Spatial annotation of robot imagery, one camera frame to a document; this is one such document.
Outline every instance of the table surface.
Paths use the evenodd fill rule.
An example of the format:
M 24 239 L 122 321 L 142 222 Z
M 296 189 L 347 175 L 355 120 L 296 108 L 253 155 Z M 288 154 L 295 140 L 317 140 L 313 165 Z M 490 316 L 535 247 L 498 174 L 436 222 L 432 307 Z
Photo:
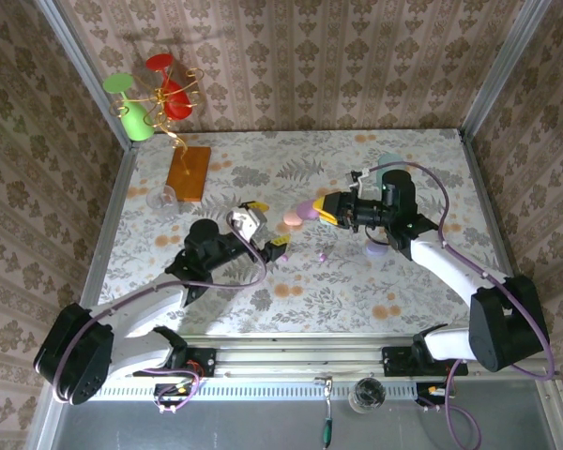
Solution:
M 366 256 L 367 239 L 318 221 L 289 231 L 283 214 L 332 190 L 347 190 L 345 174 L 376 165 L 395 153 L 435 172 L 449 190 L 447 237 L 472 256 L 497 267 L 473 180 L 457 131 L 288 131 L 187 136 L 189 145 L 210 146 L 212 155 L 201 202 L 183 202 L 180 214 L 158 217 L 146 193 L 164 184 L 172 141 L 156 135 L 144 142 L 129 183 L 100 303 L 128 293 L 159 275 L 182 248 L 192 222 L 224 216 L 242 202 L 267 203 L 262 245 L 290 233 L 289 260 L 269 264 L 266 280 L 243 291 L 209 290 L 189 307 L 163 315 L 162 324 L 184 334 L 388 333 L 413 334 L 438 323 L 466 320 L 467 308 L 439 278 L 390 251 Z M 437 222 L 441 192 L 417 170 L 410 171 L 421 213 Z M 374 176 L 364 196 L 379 197 Z M 324 251 L 328 257 L 319 262 Z M 217 282 L 247 283 L 257 273 L 248 257 L 214 273 Z

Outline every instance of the purple disc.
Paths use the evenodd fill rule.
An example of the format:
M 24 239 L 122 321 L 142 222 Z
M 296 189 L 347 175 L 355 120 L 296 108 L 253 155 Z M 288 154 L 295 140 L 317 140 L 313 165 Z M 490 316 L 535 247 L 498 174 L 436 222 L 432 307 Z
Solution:
M 297 207 L 297 215 L 303 220 L 317 220 L 319 218 L 319 213 L 312 209 L 312 203 L 314 200 L 307 200 L 302 202 Z
M 379 244 L 369 241 L 365 247 L 365 252 L 369 256 L 384 256 L 388 253 L 388 246 L 380 246 Z

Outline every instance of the gray floor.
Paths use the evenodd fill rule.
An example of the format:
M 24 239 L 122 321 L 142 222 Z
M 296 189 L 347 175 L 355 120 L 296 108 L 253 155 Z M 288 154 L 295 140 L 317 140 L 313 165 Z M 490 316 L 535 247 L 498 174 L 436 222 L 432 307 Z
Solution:
M 455 404 L 479 422 L 484 449 L 553 449 L 532 382 L 461 382 Z M 347 401 L 332 404 L 330 450 L 452 449 L 443 413 L 411 402 L 388 402 L 360 415 Z M 53 450 L 302 450 L 322 448 L 325 403 L 202 401 L 177 414 L 151 403 L 88 402 L 69 407 Z M 458 433 L 473 445 L 468 424 L 455 414 Z

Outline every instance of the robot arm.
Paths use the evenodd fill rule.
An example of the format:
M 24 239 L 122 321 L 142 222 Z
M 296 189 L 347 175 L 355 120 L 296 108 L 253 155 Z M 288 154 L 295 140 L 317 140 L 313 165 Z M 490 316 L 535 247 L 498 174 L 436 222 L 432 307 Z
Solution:
M 359 198 L 362 172 L 350 177 L 349 192 L 328 194 L 313 204 L 320 218 L 355 233 L 359 226 L 384 227 L 392 248 L 436 274 L 470 309 L 467 328 L 441 324 L 414 336 L 412 354 L 420 366 L 464 359 L 498 371 L 542 350 L 534 331 L 505 295 L 444 249 L 437 225 L 418 212 L 415 185 L 407 171 L 384 173 L 380 201 Z M 524 276 L 509 278 L 490 267 L 483 270 L 519 299 L 548 339 L 532 281 Z
M 209 219 L 194 222 L 174 262 L 150 283 L 91 309 L 65 307 L 34 360 L 36 372 L 54 386 L 57 398 L 77 405 L 96 394 L 107 378 L 147 368 L 183 368 L 188 348 L 177 333 L 156 327 L 143 336 L 131 335 L 160 315 L 196 301 L 212 284 L 212 271 L 249 252 L 248 245 L 251 256 L 257 259 L 252 253 L 258 254 L 265 263 L 285 252 L 283 238 L 262 249 L 252 242 L 266 223 L 255 205 L 243 203 L 232 210 L 235 232 L 221 234 Z

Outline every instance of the patterned wallpaper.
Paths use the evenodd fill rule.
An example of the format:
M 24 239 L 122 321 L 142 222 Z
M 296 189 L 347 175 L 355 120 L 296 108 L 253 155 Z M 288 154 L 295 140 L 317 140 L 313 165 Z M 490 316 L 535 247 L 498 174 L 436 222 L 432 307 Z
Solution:
M 523 0 L 59 0 L 102 78 L 205 70 L 185 130 L 457 128 Z
M 0 0 L 0 449 L 23 448 L 31 362 L 80 298 L 120 158 L 43 15 Z
M 533 277 L 563 376 L 563 0 L 554 0 L 476 136 L 511 260 Z

